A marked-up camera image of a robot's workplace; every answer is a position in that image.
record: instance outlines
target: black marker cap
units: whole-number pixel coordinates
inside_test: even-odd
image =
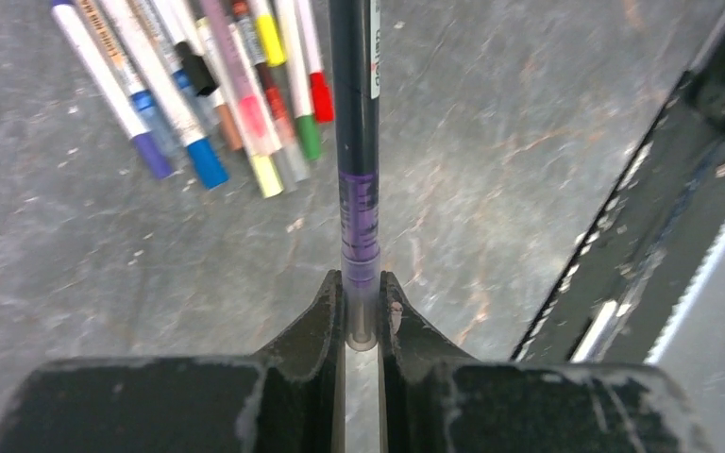
[[[218,89],[218,83],[210,73],[207,62],[193,53],[193,49],[186,42],[179,42],[174,46],[182,62],[182,69],[185,75],[190,79],[191,85],[195,89],[195,93],[199,96],[209,96]]]

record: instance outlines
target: brown marker tip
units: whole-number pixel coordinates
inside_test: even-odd
[[[243,139],[240,136],[237,124],[235,124],[232,112],[229,111],[229,107],[226,104],[221,104],[215,107],[215,113],[218,115],[218,119],[221,120],[221,134],[224,136],[229,149],[243,151]]]

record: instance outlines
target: yellow marker cap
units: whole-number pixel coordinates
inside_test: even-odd
[[[262,47],[265,48],[265,55],[268,57],[269,66],[279,66],[285,62],[285,53],[282,44],[279,42],[277,24],[270,14],[257,18],[257,31],[260,32]]]
[[[254,176],[257,177],[262,198],[268,198],[282,193],[282,182],[279,180],[277,168],[274,166],[274,162],[270,157],[249,155],[248,161],[251,163]]]

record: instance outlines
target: pink marker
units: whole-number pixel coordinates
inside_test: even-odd
[[[221,6],[220,0],[201,0],[201,8],[210,22],[210,29],[218,50],[221,53],[222,62],[227,68],[232,90],[238,97],[238,108],[241,117],[238,121],[244,122],[248,130],[258,141],[259,149],[264,155],[270,156],[277,151],[276,146],[269,138],[268,129],[265,126],[265,117],[262,113],[263,105],[254,95],[251,81],[248,79],[240,58],[240,51],[235,46],[228,30],[227,13]]]

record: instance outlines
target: purple marker cap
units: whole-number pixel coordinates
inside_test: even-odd
[[[148,165],[148,169],[151,170],[151,174],[156,179],[163,179],[174,172],[171,164],[168,163],[168,160],[162,155],[157,144],[154,143],[150,132],[133,137],[132,144],[135,145],[138,154],[143,158],[145,164]]]

